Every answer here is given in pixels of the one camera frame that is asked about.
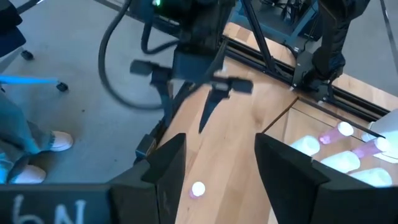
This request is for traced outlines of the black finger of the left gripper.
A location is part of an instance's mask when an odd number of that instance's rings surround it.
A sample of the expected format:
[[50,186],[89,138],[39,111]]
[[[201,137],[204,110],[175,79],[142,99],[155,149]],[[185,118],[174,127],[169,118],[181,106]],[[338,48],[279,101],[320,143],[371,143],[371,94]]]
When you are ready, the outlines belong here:
[[203,131],[208,119],[217,105],[222,100],[229,98],[229,92],[231,90],[240,93],[251,94],[253,89],[252,81],[238,77],[213,77],[210,84],[211,90],[209,91],[205,101],[205,106],[199,124],[199,133]]
[[150,61],[133,60],[130,66],[130,72],[142,76],[151,75],[150,85],[155,87],[160,96],[165,124],[170,124],[173,112],[172,69],[162,67]]

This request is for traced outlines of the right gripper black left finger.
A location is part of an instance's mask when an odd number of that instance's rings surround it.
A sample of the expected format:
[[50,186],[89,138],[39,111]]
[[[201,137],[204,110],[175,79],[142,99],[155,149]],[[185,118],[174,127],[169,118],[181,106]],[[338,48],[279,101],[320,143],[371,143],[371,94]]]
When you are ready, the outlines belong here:
[[178,133],[109,183],[111,224],[175,224],[186,166]]

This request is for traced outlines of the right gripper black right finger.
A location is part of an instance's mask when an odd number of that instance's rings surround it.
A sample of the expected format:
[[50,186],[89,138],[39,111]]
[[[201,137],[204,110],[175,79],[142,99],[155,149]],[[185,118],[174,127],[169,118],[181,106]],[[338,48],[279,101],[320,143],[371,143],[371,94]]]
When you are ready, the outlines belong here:
[[254,150],[279,224],[398,224],[398,187],[373,187],[266,134]]

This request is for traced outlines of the white medicine bottle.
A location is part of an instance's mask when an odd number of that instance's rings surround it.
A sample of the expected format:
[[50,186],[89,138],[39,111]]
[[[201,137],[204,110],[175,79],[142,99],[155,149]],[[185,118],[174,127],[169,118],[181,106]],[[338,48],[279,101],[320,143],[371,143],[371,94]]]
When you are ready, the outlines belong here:
[[388,171],[380,167],[355,172],[350,176],[373,187],[389,187],[392,185],[392,177]]
[[313,136],[304,136],[293,142],[290,147],[308,155],[313,156],[320,151],[320,143]]
[[361,165],[359,157],[351,151],[334,154],[320,162],[344,174],[359,169]]

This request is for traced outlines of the person's white shoe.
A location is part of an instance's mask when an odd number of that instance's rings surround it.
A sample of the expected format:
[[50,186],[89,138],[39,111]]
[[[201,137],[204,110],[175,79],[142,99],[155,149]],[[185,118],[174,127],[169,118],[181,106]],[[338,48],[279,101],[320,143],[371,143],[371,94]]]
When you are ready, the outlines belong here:
[[52,134],[53,143],[50,148],[51,151],[65,151],[73,146],[73,138],[70,134],[61,131],[53,131]]
[[9,182],[12,184],[40,184],[45,180],[46,176],[47,174],[43,169],[33,165],[26,165],[23,171]]

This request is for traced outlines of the office chair base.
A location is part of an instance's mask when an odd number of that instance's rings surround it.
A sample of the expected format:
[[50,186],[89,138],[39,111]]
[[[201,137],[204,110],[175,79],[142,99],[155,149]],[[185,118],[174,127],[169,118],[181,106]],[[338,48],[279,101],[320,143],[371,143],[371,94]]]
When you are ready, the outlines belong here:
[[34,55],[24,48],[26,38],[19,30],[21,14],[42,0],[28,0],[15,7],[10,0],[0,0],[0,90],[5,92],[5,84],[56,84],[61,92],[68,91],[68,85],[56,78],[28,78],[5,75],[4,71],[21,56],[25,61],[33,61]]

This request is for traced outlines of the person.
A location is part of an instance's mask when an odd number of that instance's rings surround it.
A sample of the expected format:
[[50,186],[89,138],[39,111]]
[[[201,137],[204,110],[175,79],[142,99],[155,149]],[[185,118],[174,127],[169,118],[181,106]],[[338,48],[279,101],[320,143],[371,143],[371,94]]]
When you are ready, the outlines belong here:
[[51,151],[52,132],[29,121],[0,90],[0,184],[11,184],[13,177],[31,165],[31,156]]

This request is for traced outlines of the wooden shelf with black frame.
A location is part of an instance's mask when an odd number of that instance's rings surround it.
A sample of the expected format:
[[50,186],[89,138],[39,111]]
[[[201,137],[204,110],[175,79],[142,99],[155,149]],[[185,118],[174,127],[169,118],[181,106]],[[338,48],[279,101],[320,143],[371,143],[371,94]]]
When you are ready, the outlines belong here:
[[320,162],[335,154],[350,151],[364,144],[361,139],[368,122],[341,111],[333,106],[325,105],[325,111],[299,99],[266,131],[266,134],[291,145],[304,136],[318,138],[319,135],[333,129],[342,119],[351,123],[354,133],[335,143],[321,145],[320,150],[312,156]]

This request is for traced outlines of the black aluminium table frame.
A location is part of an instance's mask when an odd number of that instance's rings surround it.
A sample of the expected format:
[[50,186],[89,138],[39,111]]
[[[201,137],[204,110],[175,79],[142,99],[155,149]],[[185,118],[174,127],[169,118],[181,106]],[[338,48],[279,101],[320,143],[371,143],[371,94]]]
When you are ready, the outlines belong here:
[[[298,65],[295,68],[291,68],[288,72],[283,71],[280,68],[280,63],[271,55],[262,33],[261,24],[251,4],[251,0],[236,0],[236,3],[237,2],[240,2],[245,10],[246,17],[259,47],[258,55],[262,58],[262,68],[265,71],[282,81],[297,85],[301,91],[309,93],[314,99],[331,103],[363,119],[370,119],[371,113],[377,111],[376,105],[364,101],[350,93],[336,89],[332,85],[336,79],[333,81],[327,80],[325,82],[315,81],[309,87],[306,87],[304,85],[303,75],[310,70],[310,59],[313,53],[306,51],[297,52],[295,58],[298,60]],[[318,0],[315,2],[315,10],[321,19],[321,14],[318,10]]]

